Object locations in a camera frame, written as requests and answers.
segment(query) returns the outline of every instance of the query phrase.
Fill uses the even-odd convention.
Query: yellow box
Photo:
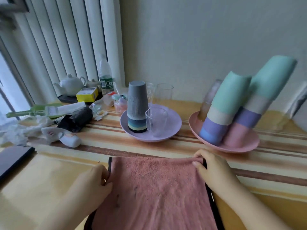
[[[78,102],[94,102],[98,96],[98,89],[95,88],[83,88],[77,94]]]

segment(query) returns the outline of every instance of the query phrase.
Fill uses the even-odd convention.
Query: pink towel
[[[217,230],[205,182],[192,161],[113,157],[113,190],[94,214],[93,230]]]

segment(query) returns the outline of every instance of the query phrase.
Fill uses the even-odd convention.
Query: gray cup
[[[146,83],[144,81],[129,82],[127,116],[131,120],[144,120],[148,110]]]

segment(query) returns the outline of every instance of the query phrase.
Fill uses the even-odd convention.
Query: stacked cups
[[[248,99],[240,108],[223,142],[230,147],[242,147],[251,129],[277,98],[297,61],[287,56],[273,56],[252,78]]]
[[[230,72],[218,89],[199,136],[213,145],[219,145],[238,111],[247,92],[251,77]]]
[[[129,82],[128,89],[128,128],[135,133],[147,130],[145,112],[148,110],[146,83],[144,81]]]

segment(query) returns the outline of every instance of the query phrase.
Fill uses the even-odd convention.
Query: glass cup
[[[146,128],[153,136],[160,136],[164,132],[167,111],[159,107],[151,107],[146,112]]]
[[[147,90],[147,99],[148,99],[148,107],[151,107],[153,103],[153,94],[156,86],[153,83],[146,82],[146,90]]]
[[[171,105],[170,101],[172,100],[173,96],[173,89],[174,86],[170,84],[167,83],[158,84],[154,92],[153,103],[169,108]]]

